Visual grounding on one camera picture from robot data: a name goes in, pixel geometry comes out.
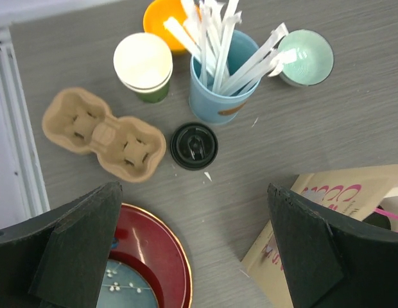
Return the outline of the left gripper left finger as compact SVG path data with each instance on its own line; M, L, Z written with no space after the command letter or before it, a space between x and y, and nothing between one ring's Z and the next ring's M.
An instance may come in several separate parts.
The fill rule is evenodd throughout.
M122 198L109 182L0 229L0 307L95 307Z

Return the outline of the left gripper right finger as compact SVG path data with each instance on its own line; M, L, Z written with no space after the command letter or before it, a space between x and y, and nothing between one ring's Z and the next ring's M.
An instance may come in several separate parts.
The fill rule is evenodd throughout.
M279 185L268 206L294 307L398 307L398 233Z

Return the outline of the pink paper gift bag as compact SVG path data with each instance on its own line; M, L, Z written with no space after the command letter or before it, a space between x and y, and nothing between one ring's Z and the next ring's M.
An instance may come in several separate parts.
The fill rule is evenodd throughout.
M398 164L308 173L289 190L363 222L374 212L380 214L388 199L398 197ZM398 233L398 227L391 225L390 231ZM294 307L270 218L243 265L274 307Z

